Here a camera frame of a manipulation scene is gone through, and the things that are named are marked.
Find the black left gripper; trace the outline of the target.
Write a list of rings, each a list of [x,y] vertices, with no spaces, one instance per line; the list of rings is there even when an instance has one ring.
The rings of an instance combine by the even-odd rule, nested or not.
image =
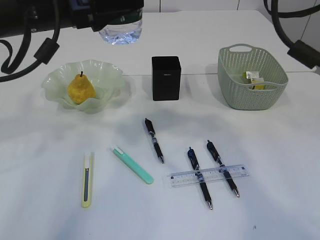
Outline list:
[[[142,19],[144,0],[69,0],[72,26],[101,31],[107,25],[126,25]]]

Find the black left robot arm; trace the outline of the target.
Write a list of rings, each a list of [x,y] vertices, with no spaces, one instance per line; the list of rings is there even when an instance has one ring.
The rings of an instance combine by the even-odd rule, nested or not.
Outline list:
[[[144,7],[143,0],[2,0],[0,36],[23,34],[25,23],[34,32],[54,29],[54,3],[61,28],[91,28],[94,32],[107,25],[136,22],[142,18]]]

